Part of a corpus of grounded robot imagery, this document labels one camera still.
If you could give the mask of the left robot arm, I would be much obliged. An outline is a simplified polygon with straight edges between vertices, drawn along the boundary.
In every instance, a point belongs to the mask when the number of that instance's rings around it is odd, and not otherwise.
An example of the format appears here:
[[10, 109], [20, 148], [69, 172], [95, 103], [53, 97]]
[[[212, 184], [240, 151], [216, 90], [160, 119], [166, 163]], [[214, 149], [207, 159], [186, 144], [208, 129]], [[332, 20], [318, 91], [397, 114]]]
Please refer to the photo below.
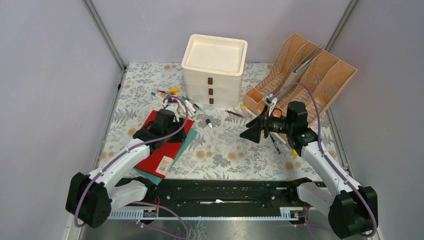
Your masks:
[[65, 209], [76, 227], [101, 226], [110, 213], [134, 202], [152, 204], [155, 192], [139, 180], [118, 185], [130, 169], [146, 160], [166, 142], [183, 142], [188, 118], [169, 107], [152, 111], [153, 120], [137, 130], [129, 143], [112, 160], [88, 174], [76, 173], [70, 181]]

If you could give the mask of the beige folder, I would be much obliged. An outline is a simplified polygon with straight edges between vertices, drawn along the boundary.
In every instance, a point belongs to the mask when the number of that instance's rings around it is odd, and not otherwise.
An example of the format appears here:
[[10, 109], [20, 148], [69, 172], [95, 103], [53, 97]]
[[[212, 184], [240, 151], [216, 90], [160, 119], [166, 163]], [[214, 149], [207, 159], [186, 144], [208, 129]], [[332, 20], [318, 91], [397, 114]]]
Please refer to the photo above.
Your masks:
[[282, 101], [287, 95], [289, 95], [290, 89], [292, 87], [288, 87], [285, 90], [286, 86], [297, 82], [302, 74], [306, 71], [311, 61], [322, 51], [322, 45], [314, 46], [312, 49], [312, 44], [307, 43], [305, 46], [301, 47], [301, 49], [296, 53], [295, 58], [291, 62], [286, 76], [284, 77], [284, 83], [281, 86], [281, 92], [277, 96], [279, 101]]

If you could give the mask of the red folder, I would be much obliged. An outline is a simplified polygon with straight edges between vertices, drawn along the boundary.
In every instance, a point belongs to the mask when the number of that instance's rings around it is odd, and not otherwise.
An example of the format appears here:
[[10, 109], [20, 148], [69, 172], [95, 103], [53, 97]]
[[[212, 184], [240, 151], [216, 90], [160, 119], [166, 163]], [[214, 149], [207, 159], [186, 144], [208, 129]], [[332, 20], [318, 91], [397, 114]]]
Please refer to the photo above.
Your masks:
[[[147, 139], [150, 140], [165, 136], [165, 124], [172, 119], [173, 117], [171, 117], [171, 112], [169, 110], [153, 110], [147, 117], [142, 128], [138, 130], [133, 137], [144, 140], [142, 134], [149, 134]], [[193, 124], [194, 121], [189, 119], [184, 126], [186, 137]], [[173, 163], [183, 143], [184, 142], [171, 143], [165, 140], [154, 142], [152, 145], [155, 151], [145, 160], [139, 162], [134, 168], [138, 168], [164, 179], [169, 171], [169, 165]]]

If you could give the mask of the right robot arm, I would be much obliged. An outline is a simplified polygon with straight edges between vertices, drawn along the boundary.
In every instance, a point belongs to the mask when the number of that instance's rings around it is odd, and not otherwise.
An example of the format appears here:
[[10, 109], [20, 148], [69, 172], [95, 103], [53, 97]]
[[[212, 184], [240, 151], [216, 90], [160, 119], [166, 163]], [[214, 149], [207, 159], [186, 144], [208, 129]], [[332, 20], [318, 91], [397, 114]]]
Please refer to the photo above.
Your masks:
[[310, 180], [302, 180], [287, 191], [293, 206], [303, 202], [327, 216], [332, 231], [341, 239], [354, 235], [371, 235], [378, 227], [378, 196], [371, 187], [363, 187], [346, 173], [321, 143], [318, 134], [308, 126], [304, 103], [292, 101], [286, 116], [269, 114], [268, 107], [246, 125], [239, 136], [260, 143], [270, 133], [285, 134], [290, 147], [317, 172], [327, 187], [324, 191]]

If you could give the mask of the teal folder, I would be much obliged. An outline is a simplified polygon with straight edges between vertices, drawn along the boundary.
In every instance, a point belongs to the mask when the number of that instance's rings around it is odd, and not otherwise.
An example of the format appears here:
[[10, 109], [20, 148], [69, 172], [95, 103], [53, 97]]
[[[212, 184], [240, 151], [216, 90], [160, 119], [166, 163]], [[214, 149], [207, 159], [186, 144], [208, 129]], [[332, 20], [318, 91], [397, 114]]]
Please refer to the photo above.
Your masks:
[[[186, 149], [189, 147], [189, 145], [191, 144], [191, 142], [195, 139], [195, 137], [198, 135], [198, 132], [195, 129], [190, 129], [190, 131], [188, 132], [187, 138], [184, 141], [184, 143], [182, 144], [180, 150], [178, 151], [176, 157], [174, 158], [172, 164], [169, 165], [170, 169], [171, 167], [174, 166], [174, 164], [179, 160], [179, 158], [181, 157], [181, 155], [186, 151]], [[138, 172], [139, 174], [141, 174], [141, 176], [145, 179], [150, 180], [153, 184], [155, 185], [159, 185], [163, 178], [153, 175], [151, 173], [148, 173], [144, 170], [138, 169], [136, 167], [133, 168], [136, 172]]]

